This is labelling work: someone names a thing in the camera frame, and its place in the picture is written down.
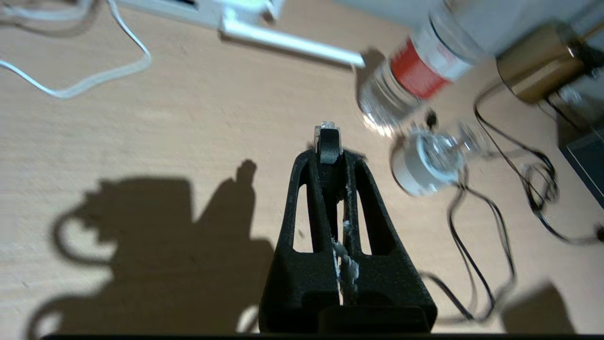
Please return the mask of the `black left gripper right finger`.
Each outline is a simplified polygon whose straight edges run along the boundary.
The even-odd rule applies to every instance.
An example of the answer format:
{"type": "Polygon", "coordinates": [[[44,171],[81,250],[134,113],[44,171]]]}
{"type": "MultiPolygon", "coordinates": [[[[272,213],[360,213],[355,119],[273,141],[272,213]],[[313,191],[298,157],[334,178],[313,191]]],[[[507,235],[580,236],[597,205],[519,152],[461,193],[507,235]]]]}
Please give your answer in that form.
{"type": "Polygon", "coordinates": [[[338,178],[343,305],[321,312],[323,333],[430,333],[437,308],[402,245],[365,161],[345,151],[338,178]]]}

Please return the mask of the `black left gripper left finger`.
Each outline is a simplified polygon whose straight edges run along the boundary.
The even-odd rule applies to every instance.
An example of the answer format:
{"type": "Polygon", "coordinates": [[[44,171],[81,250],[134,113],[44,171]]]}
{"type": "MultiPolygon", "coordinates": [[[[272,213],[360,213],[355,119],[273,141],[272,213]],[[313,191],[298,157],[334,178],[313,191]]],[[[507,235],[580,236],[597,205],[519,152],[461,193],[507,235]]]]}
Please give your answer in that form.
{"type": "Polygon", "coordinates": [[[339,303],[331,228],[314,150],[294,161],[274,257],[259,306],[261,333],[317,333],[319,314],[339,303]],[[307,191],[310,253],[294,249],[300,187],[307,191]]]}

